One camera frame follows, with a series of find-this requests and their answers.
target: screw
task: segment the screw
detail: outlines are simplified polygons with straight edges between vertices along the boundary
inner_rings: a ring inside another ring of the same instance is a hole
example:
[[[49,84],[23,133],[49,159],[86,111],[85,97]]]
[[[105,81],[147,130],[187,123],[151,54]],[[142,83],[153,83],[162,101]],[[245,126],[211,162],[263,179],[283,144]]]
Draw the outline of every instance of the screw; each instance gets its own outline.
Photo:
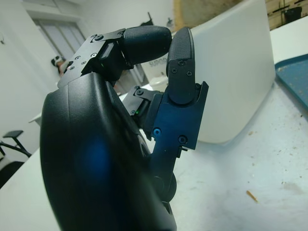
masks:
[[[143,94],[143,90],[139,89],[136,93],[137,93],[137,95],[142,95]]]
[[[101,40],[102,38],[104,38],[104,35],[97,35],[97,36],[95,36],[95,41],[99,41],[99,40]]]
[[[187,143],[186,136],[179,136],[179,143],[180,144],[186,144]]]
[[[159,137],[161,133],[162,133],[162,131],[159,128],[155,128],[153,130],[153,134],[154,134],[155,137]]]
[[[178,62],[178,65],[179,65],[179,66],[185,66],[185,65],[186,65],[186,62],[185,62],[185,61],[179,61],[179,62]]]

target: robotic hand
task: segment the robotic hand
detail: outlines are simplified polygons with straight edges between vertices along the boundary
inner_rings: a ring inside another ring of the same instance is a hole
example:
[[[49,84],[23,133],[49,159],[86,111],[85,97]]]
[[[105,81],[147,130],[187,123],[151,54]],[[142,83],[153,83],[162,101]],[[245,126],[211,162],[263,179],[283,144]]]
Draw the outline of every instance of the robotic hand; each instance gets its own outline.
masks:
[[[124,69],[165,53],[165,93],[113,89]],[[197,142],[208,85],[195,83],[188,28],[141,26],[89,37],[45,100],[41,167],[64,231],[175,231],[173,167]],[[139,129],[154,137],[151,154]]]

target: window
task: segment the window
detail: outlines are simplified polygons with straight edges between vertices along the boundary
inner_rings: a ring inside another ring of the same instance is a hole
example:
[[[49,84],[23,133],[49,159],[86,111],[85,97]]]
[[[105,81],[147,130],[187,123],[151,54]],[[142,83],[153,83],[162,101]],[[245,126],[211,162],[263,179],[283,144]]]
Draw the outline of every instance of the window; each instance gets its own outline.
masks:
[[[85,41],[75,23],[46,20],[34,22],[55,53],[66,59],[70,59]]]

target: table surface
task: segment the table surface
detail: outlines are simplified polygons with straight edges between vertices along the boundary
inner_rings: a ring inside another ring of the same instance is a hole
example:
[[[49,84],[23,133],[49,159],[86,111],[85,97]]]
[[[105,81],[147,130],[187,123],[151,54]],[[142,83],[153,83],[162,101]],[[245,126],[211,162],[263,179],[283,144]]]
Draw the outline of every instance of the table surface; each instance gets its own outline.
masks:
[[[287,56],[288,43],[277,42],[286,33],[296,37],[304,29],[307,37],[307,23],[308,17],[271,32],[275,62],[308,53],[306,45],[295,43],[301,49]],[[236,138],[224,145],[199,142],[195,151],[183,152],[174,169],[178,187],[171,201],[178,230],[307,229],[307,119],[291,94],[274,83]],[[154,142],[148,145],[152,149]],[[59,230],[39,158],[38,150],[0,190],[0,230]]]

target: black chair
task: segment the black chair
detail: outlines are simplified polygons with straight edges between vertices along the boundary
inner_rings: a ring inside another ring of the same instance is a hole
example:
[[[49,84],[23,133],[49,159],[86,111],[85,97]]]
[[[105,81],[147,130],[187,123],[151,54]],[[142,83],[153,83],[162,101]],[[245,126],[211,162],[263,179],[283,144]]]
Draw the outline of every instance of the black chair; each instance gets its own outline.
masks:
[[[10,144],[0,141],[0,153],[2,153],[3,155],[3,157],[0,159],[0,162],[3,161],[4,157],[6,156],[6,153],[4,152],[2,147],[7,147],[16,150],[18,152],[21,152],[22,154],[25,154],[27,157],[31,156],[31,154],[24,148],[24,146],[17,139],[17,137],[20,136],[23,132],[24,131],[21,130],[10,131],[3,136],[4,138],[12,138],[16,142],[16,145],[12,146]],[[3,169],[0,170],[0,189],[11,178],[11,176],[21,167],[21,165],[23,165],[23,163],[24,162],[14,161],[9,163]]]

